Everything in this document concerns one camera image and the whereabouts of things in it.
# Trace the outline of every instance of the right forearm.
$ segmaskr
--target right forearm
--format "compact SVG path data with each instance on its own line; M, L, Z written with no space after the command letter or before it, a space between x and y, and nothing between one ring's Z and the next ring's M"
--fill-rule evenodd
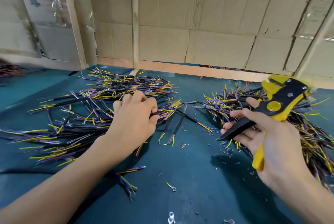
M307 223L334 223L334 197L310 173L285 177L274 191Z

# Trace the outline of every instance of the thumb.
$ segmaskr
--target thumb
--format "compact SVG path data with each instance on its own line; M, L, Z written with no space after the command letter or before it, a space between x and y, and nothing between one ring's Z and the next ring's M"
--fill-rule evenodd
M253 112L249 109L243 109L242 112L245 117L247 117L249 120L254 121L255 123L257 123L257 125L261 126L266 131L272 131L279 125L278 121L261 112Z
M159 115L151 116L149 119L149 123L155 127L157 125L159 117Z

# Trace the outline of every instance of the hand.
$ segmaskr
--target hand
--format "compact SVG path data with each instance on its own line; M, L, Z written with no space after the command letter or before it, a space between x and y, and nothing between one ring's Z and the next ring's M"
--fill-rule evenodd
M117 161L121 162L155 132L159 115L150 118L150 113L157 110L156 99L147 98L141 91L133 96L124 95L122 102L114 102L114 120L107 133L90 147L90 152L110 156L111 162L117 155Z
M259 105L254 98L248 97L246 101L254 108ZM253 155L263 142L265 166L263 171L257 173L268 187L275 191L275 188L290 176L309 178L311 174L304 162L299 132L292 124L276 121L261 112L252 112L249 109L232 111L230 114L232 117L247 117L256 122L255 128L245 130L234 139L246 146ZM225 123L225 128L230 129L232 125Z

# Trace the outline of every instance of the yellow handle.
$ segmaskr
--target yellow handle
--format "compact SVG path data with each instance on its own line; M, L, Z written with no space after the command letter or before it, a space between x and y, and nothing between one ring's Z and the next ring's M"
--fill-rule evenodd
M263 144L261 143L261 146L257 150L254 159L253 159L253 168L255 168L257 171L263 171L263 167L265 166L265 155L263 153Z

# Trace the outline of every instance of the wire stripper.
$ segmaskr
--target wire stripper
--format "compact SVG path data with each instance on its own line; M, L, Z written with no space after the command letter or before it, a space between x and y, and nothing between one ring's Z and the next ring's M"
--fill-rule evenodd
M290 76L271 75L268 79L269 82L262 81L262 87L268 94L268 101L259 99L259 106L253 111L262 112L277 121L286 120L290 111L314 90L309 84ZM255 124L255 122L243 117L223 134L222 140L231 140ZM253 168L262 171L264 162L261 144L254 156Z

